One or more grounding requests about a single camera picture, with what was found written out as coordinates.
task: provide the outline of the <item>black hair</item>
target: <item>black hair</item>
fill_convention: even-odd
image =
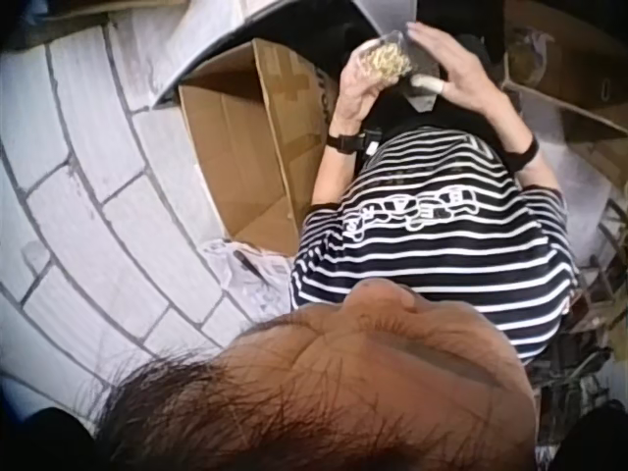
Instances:
[[[466,457],[436,463],[433,451],[446,438],[418,449],[403,439],[400,421],[340,432],[342,411],[321,402],[296,414],[286,390],[251,397],[211,361],[159,359],[112,390],[95,442],[116,471],[485,469]]]

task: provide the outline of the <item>hand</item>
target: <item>hand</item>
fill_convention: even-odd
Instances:
[[[333,119],[333,122],[340,124],[339,127],[357,127],[359,131],[382,90],[396,83],[396,80],[384,81],[369,76],[360,63],[360,53],[377,43],[377,39],[372,39],[355,49],[340,74],[340,93]]]
[[[451,35],[421,23],[409,23],[408,35],[447,71],[442,92],[446,100],[483,115],[503,102],[503,93],[487,76],[480,59]]]

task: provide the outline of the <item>person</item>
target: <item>person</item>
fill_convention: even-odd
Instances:
[[[428,26],[409,36],[447,70],[443,98],[491,123],[507,153],[422,127],[385,142],[354,180],[355,155],[328,146],[294,310],[214,358],[156,360],[113,388],[95,433],[109,468],[535,468],[523,362],[574,288],[564,201],[475,55]],[[332,138],[357,134],[386,86],[358,56],[342,72]]]

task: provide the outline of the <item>striped shirt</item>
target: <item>striped shirt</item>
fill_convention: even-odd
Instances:
[[[422,128],[384,144],[339,204],[306,217],[293,308],[339,303],[386,278],[433,301],[465,301],[528,361],[568,312],[576,268],[558,191],[520,189],[478,137]]]

